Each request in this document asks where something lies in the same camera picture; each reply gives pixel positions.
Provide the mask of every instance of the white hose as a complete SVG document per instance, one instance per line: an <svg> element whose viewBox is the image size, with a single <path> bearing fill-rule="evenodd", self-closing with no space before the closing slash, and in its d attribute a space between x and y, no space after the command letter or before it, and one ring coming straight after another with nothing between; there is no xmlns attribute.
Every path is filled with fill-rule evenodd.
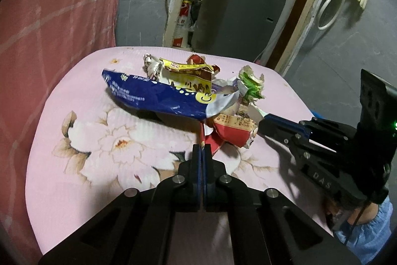
<svg viewBox="0 0 397 265"><path fill-rule="evenodd" d="M335 15L334 15L333 18L330 20L330 22L328 22L326 25L324 25L324 26L321 27L321 26L320 26L320 19L321 19L321 16L322 16L323 12L325 11L326 7L328 6L328 4L331 2L331 0L327 0L327 1L324 2L324 4L323 4L323 6L321 7L320 11L318 12L318 16L317 16L317 18L318 18L318 29L319 29L319 30L326 30L326 29L328 29L330 26L332 26L332 24L336 21L336 19L338 18L339 14L341 13L342 8L343 8L343 5L345 4L345 1L346 1L346 0L342 0L342 1L341 1L341 4L339 5L338 11L336 11Z"/></svg>

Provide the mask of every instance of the black cable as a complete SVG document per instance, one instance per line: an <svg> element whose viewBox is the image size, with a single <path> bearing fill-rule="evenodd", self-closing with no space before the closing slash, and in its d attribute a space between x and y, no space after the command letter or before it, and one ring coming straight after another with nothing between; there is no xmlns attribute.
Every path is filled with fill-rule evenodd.
<svg viewBox="0 0 397 265"><path fill-rule="evenodd" d="M363 205L363 207L361 208L359 214L356 217L356 220L354 220L354 223L351 227L350 233L346 236L345 242L343 243L345 246L347 244L347 242L349 241L351 235L353 234L353 229L356 227L358 220L360 219L361 215L363 214L364 210L366 209L366 207L368 207L370 205L370 201L366 201Z"/></svg>

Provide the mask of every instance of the screw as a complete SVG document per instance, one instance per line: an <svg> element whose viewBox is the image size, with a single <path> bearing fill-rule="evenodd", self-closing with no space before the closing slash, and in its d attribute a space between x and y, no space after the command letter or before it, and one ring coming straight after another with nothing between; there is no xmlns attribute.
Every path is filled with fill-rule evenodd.
<svg viewBox="0 0 397 265"><path fill-rule="evenodd" d="M276 189L269 189L266 191L266 195L270 198L277 198L278 197L278 191Z"/></svg>
<svg viewBox="0 0 397 265"><path fill-rule="evenodd" d="M174 175L172 177L172 181L174 181L175 183L182 183L183 181L185 181L185 177L183 175Z"/></svg>
<svg viewBox="0 0 397 265"><path fill-rule="evenodd" d="M229 175L221 175L219 177L219 181L222 183L229 183L229 182L231 182L231 180L232 180L232 177Z"/></svg>
<svg viewBox="0 0 397 265"><path fill-rule="evenodd" d="M132 198L138 194L138 190L136 190L135 188L128 188L128 189L126 189L126 191L124 191L124 194L128 198Z"/></svg>

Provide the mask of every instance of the blue plastic wrapper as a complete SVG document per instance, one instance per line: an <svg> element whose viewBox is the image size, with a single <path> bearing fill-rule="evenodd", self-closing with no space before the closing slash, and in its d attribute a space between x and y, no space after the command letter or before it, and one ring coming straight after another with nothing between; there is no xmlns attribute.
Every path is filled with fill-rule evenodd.
<svg viewBox="0 0 397 265"><path fill-rule="evenodd" d="M102 77L112 94L122 103L148 111L183 115L204 120L219 114L232 106L239 98L239 92L205 94L151 81L148 78L102 71Z"/></svg>

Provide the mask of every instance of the blue sleeve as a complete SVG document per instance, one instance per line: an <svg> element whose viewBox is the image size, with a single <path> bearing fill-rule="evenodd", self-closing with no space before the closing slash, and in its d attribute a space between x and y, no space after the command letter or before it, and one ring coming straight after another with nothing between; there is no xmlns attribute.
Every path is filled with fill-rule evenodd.
<svg viewBox="0 0 397 265"><path fill-rule="evenodd" d="M379 205L376 217L369 223L358 225L347 243L347 247L360 259L362 264L370 262L381 250L392 232L390 231L390 217L392 216L393 205L389 197ZM350 233L351 225L345 221L334 236L342 243Z"/></svg>

